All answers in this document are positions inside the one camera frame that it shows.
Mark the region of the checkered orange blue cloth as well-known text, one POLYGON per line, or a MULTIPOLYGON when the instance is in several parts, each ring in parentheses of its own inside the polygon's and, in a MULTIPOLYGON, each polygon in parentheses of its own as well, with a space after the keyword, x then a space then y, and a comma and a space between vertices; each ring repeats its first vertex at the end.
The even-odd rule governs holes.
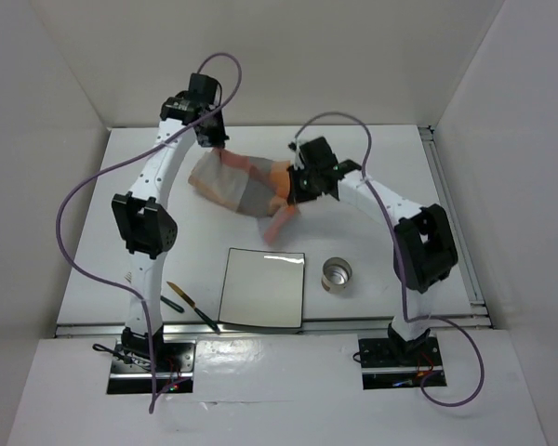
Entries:
POLYGON ((299 212, 288 202, 289 161, 245 156, 214 148, 201 156, 188 182, 196 192, 236 214, 258 220, 267 245, 299 212))

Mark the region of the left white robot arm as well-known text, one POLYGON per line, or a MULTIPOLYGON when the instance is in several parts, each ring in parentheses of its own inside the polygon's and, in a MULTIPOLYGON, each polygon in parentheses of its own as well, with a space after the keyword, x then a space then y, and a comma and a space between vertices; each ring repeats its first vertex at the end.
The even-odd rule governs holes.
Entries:
POLYGON ((172 185, 194 144, 222 147, 229 139, 221 112, 193 128, 187 125, 220 105, 220 90, 215 78, 194 73, 186 90, 164 102, 156 152, 147 157, 129 191, 112 199, 114 219, 129 252, 130 286, 140 294, 131 300, 122 346, 145 371, 157 369, 165 359, 160 294, 166 255, 178 236, 178 225, 167 212, 172 185))

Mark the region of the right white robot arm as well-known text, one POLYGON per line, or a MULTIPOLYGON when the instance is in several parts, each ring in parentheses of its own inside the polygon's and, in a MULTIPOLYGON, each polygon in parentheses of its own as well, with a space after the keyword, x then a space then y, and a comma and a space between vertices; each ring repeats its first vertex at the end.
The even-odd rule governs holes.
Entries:
POLYGON ((323 195, 384 225, 392 237, 394 273, 401 283, 402 304, 387 329, 387 352, 398 364, 410 363, 430 334, 429 318, 445 281, 458 263, 458 251, 445 209, 407 200, 373 179, 366 164, 340 162, 325 138, 293 141, 288 168, 291 203, 314 201, 323 195))

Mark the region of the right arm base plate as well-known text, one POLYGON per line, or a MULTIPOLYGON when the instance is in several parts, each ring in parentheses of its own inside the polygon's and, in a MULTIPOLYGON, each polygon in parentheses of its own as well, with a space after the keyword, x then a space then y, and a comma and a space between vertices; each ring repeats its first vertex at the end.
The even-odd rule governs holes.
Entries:
POLYGON ((352 359, 361 367, 364 390, 446 387, 440 346, 435 336, 411 352, 396 353, 387 337, 360 338, 352 359))

